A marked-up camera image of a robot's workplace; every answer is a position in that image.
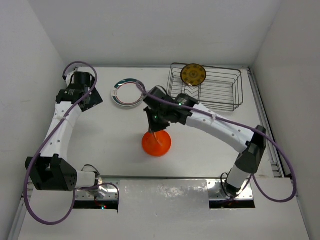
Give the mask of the orange plastic plate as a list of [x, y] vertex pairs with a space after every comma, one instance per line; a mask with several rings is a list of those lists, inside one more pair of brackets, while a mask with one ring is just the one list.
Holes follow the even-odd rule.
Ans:
[[163, 140], [165, 131], [158, 131], [158, 132], [152, 132], [151, 133], [151, 143], [150, 145], [152, 147], [164, 147], [165, 141]]
[[172, 146], [170, 135], [164, 131], [146, 132], [141, 141], [143, 150], [152, 157], [164, 156]]

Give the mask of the white plate dark red rim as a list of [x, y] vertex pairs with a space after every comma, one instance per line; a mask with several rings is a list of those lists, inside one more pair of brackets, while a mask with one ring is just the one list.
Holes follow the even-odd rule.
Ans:
[[137, 79], [127, 78], [117, 82], [111, 91], [113, 103], [124, 109], [135, 108], [143, 101], [143, 93], [138, 89]]

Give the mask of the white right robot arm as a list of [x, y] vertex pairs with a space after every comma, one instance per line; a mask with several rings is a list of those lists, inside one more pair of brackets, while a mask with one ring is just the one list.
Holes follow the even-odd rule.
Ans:
[[181, 124], [201, 130], [238, 152], [221, 187], [227, 196], [235, 197], [245, 180], [257, 173], [267, 145], [263, 137], [266, 129], [263, 126], [247, 129], [233, 125], [195, 98], [184, 93], [172, 98], [158, 86], [144, 92], [143, 101], [147, 105], [144, 111], [150, 133], [165, 130], [171, 124]]

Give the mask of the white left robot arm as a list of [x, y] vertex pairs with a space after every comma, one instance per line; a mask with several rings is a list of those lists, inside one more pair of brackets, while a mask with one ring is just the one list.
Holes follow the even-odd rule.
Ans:
[[97, 171], [79, 171], [67, 161], [69, 142], [81, 113], [103, 102], [99, 92], [92, 89], [94, 82], [89, 72], [73, 72], [67, 87], [56, 96], [48, 141], [30, 171], [37, 190], [71, 192], [96, 184]]

